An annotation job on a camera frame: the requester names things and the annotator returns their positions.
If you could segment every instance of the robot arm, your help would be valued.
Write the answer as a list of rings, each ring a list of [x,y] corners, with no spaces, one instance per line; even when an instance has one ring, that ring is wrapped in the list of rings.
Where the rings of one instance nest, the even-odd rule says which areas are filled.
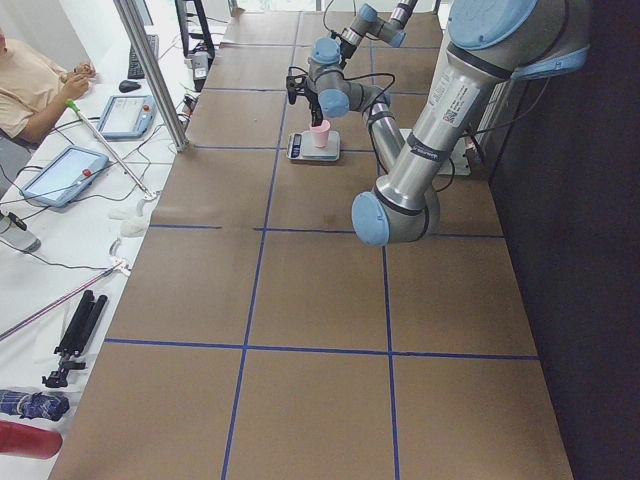
[[[368,9],[373,10],[363,7],[364,14],[341,36],[339,53],[352,55],[366,33],[389,38],[385,32],[395,24],[379,28],[377,15],[373,21]],[[352,221],[358,237],[381,246],[435,232],[439,204],[431,182],[474,112],[495,85],[510,78],[543,78],[580,68],[588,49],[590,10],[589,0],[456,0],[450,12],[448,66],[434,79],[435,88],[406,142],[388,99],[375,87],[344,80],[345,59],[336,56],[337,47],[325,63],[312,55],[306,85],[317,93],[321,110],[329,117],[360,111],[388,172],[377,179],[373,191],[354,200]],[[331,39],[318,42],[323,40],[335,44]]]

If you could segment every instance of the dark background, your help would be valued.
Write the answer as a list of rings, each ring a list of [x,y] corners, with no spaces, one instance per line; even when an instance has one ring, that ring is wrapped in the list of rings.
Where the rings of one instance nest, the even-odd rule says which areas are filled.
[[[576,480],[640,479],[640,15],[595,1],[579,72],[486,146],[491,190]],[[544,80],[523,83],[526,110]]]

